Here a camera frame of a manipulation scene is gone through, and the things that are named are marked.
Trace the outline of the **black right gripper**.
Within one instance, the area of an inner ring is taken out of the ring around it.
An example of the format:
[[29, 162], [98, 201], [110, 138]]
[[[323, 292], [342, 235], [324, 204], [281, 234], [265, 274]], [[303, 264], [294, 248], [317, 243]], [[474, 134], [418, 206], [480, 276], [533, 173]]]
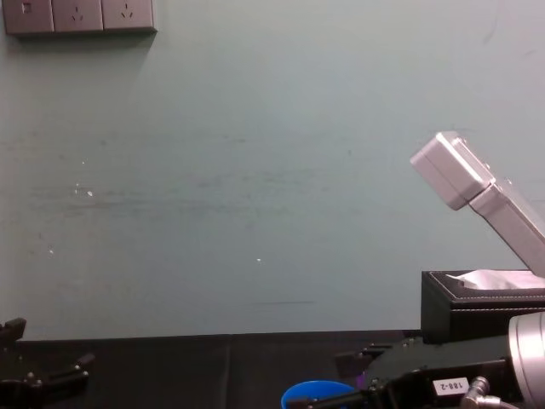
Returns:
[[421, 338], [370, 344], [335, 355], [340, 377], [365, 372], [364, 390], [299, 390], [284, 393], [285, 408], [455, 408], [476, 377], [488, 394], [522, 404], [505, 336], [427, 344]]

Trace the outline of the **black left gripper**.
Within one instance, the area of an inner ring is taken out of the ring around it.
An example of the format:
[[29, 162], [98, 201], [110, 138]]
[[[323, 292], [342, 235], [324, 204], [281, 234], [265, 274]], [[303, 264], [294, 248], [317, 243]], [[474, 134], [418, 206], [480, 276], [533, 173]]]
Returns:
[[[23, 338], [26, 320], [16, 318], [1, 324], [1, 361], [21, 363], [19, 340]], [[31, 377], [1, 381], [1, 408], [44, 408], [83, 394], [94, 354], [85, 354], [74, 363], [48, 374], [47, 378]]]

